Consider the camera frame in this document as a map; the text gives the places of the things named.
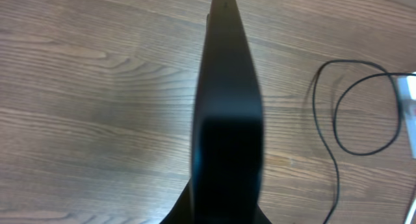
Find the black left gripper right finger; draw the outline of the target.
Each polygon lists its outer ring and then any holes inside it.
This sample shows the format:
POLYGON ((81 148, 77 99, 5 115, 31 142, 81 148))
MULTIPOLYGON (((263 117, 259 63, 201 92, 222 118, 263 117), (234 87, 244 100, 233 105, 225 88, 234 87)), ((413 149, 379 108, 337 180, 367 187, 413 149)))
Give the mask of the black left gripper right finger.
POLYGON ((260 207, 258 207, 258 224, 272 224, 260 207))

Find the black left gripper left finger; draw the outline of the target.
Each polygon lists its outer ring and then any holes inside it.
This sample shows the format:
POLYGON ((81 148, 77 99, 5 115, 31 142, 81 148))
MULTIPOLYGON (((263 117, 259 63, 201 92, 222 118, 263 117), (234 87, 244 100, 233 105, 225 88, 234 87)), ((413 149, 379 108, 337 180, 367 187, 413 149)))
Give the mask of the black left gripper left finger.
POLYGON ((175 205, 160 224, 192 224, 190 182, 187 183, 175 205))

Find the blue Galaxy smartphone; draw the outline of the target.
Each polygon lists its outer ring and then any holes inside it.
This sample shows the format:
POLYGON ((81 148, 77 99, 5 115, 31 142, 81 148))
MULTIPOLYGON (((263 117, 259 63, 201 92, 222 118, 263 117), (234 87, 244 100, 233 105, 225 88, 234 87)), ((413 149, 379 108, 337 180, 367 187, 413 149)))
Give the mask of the blue Galaxy smartphone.
POLYGON ((236 0, 212 0, 194 105, 195 223, 252 223, 261 189, 261 92, 236 0))

